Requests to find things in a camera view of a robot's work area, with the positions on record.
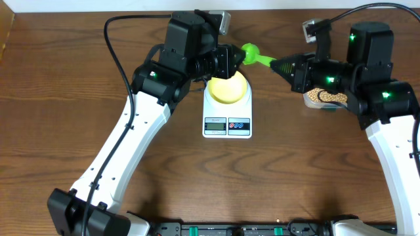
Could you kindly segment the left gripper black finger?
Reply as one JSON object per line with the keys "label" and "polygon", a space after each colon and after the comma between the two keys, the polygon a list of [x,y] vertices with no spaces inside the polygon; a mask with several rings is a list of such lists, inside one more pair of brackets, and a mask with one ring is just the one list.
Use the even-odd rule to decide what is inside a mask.
{"label": "left gripper black finger", "polygon": [[231,63],[231,74],[234,75],[239,69],[240,66],[243,64],[243,58],[233,59]]}
{"label": "left gripper black finger", "polygon": [[230,45],[230,54],[234,61],[244,61],[246,58],[246,52],[242,50],[241,48]]}

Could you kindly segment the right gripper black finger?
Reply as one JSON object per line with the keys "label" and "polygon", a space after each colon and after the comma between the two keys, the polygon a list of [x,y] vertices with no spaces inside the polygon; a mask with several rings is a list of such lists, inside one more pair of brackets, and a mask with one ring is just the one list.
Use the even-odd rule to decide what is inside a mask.
{"label": "right gripper black finger", "polygon": [[286,56],[278,60],[273,60],[270,63],[270,67],[280,68],[281,65],[289,65],[292,68],[300,68],[303,63],[306,62],[306,56],[304,54],[293,54],[291,56]]}
{"label": "right gripper black finger", "polygon": [[272,70],[285,79],[290,85],[294,85],[295,69],[293,67],[272,67]]}

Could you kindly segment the green plastic measuring scoop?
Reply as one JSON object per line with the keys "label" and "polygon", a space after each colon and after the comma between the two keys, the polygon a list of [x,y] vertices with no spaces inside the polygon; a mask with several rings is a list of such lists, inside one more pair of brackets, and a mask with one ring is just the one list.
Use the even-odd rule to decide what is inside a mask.
{"label": "green plastic measuring scoop", "polygon": [[276,60],[275,58],[261,55],[258,46],[252,43],[244,44],[241,49],[245,52],[245,59],[243,60],[244,65],[255,64],[258,62],[262,65],[270,67],[270,63]]}

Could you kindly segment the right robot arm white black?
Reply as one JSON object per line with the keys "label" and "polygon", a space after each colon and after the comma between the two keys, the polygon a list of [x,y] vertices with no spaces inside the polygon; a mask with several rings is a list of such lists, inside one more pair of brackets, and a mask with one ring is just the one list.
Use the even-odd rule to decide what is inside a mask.
{"label": "right robot arm white black", "polygon": [[317,51],[270,62],[293,92],[314,88],[347,97],[380,160],[398,235],[419,234],[419,102],[411,85],[391,77],[394,34],[382,22],[358,22],[350,29],[346,62],[329,58],[329,29],[310,24]]}

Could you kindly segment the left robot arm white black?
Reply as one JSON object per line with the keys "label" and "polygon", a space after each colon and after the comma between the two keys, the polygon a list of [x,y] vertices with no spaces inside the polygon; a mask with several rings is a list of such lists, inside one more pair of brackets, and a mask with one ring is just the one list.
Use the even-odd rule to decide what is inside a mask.
{"label": "left robot arm white black", "polygon": [[244,61],[242,49],[219,43],[228,31],[228,12],[176,11],[167,19],[165,41],[124,78],[125,107],[98,155],[69,191],[51,193],[47,207],[59,235],[147,235],[148,221],[120,213],[133,172],[191,82],[231,78]]}

